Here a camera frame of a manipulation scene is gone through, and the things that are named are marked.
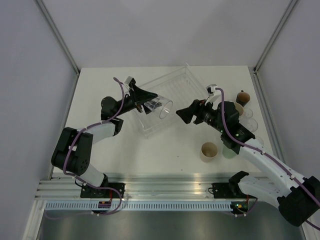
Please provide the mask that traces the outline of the peach cup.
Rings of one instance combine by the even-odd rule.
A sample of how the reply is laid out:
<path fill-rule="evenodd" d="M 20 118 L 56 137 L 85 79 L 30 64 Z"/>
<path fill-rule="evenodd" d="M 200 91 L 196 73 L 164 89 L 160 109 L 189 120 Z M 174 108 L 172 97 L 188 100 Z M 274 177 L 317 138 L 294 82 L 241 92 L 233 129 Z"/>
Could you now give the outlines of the peach cup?
<path fill-rule="evenodd" d="M 200 160 L 204 163 L 211 162 L 218 155 L 218 147 L 213 142 L 206 142 L 200 149 Z"/>

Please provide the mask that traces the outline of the beige plastic cup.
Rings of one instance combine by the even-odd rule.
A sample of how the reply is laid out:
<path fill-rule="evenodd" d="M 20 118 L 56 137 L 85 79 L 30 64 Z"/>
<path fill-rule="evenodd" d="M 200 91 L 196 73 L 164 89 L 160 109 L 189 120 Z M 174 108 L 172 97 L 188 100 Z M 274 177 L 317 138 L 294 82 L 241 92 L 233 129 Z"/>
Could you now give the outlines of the beige plastic cup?
<path fill-rule="evenodd" d="M 243 115 L 244 115 L 244 113 L 245 113 L 245 110 L 244 110 L 243 106 L 240 105 L 240 104 L 237 103 L 237 102 L 234 103 L 234 106 L 235 106 L 235 109 L 236 109 L 236 110 L 238 111 L 238 113 L 239 113 L 239 117 L 240 117 L 240 118 L 243 117 Z"/>

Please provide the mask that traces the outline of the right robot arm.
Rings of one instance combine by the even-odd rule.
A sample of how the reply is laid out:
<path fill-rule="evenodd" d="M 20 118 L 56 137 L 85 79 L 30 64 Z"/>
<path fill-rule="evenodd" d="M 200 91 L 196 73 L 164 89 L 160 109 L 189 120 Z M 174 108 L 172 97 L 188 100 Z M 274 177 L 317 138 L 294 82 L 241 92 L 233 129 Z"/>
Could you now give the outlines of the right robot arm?
<path fill-rule="evenodd" d="M 268 153 L 255 135 L 240 123 L 233 102 L 223 101 L 213 109 L 212 103 L 196 99 L 176 114 L 185 124 L 206 123 L 219 131 L 228 149 L 248 160 L 272 181 L 269 185 L 240 171 L 229 179 L 231 196 L 249 195 L 262 200 L 277 208 L 293 226 L 310 223 L 309 218 L 320 209 L 320 181 L 314 176 L 303 176 Z"/>

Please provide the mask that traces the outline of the white wire dish rack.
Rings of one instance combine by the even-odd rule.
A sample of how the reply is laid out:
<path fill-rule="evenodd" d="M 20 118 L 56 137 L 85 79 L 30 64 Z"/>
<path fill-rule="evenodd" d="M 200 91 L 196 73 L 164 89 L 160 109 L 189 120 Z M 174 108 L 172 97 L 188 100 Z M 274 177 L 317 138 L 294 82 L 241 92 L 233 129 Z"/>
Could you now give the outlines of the white wire dish rack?
<path fill-rule="evenodd" d="M 139 131 L 146 139 L 178 123 L 181 119 L 176 115 L 177 110 L 188 107 L 195 99 L 208 97 L 206 88 L 192 73 L 188 64 L 139 87 L 165 97 L 173 103 L 170 112 L 163 119 L 155 113 L 135 113 Z"/>

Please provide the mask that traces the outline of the green cup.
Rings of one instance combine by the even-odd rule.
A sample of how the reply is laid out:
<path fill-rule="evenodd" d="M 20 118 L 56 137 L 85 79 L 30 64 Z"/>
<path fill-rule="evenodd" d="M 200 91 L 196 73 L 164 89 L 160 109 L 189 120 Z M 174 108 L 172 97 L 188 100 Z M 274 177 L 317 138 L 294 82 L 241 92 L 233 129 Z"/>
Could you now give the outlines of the green cup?
<path fill-rule="evenodd" d="M 226 158 L 226 159 L 232 159 L 234 158 L 237 154 L 232 150 L 229 149 L 228 147 L 224 146 L 222 149 L 222 155 Z"/>

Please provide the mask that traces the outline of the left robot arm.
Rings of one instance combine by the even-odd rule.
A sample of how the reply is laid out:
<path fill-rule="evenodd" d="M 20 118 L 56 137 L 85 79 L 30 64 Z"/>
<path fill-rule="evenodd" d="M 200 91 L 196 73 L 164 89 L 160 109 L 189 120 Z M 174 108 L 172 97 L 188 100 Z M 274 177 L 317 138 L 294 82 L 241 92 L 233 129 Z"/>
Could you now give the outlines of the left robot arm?
<path fill-rule="evenodd" d="M 82 182 L 82 191 L 91 190 L 98 198 L 104 198 L 109 192 L 120 192 L 109 186 L 108 177 L 91 163 L 94 144 L 116 136 L 122 129 L 123 120 L 119 118 L 129 111 L 150 113 L 144 104 L 153 101 L 158 94 L 139 88 L 134 78 L 126 83 L 120 82 L 121 99 L 106 96 L 101 100 L 100 121 L 82 129 L 65 127 L 58 139 L 51 157 L 51 164 L 62 170 L 67 176 Z"/>

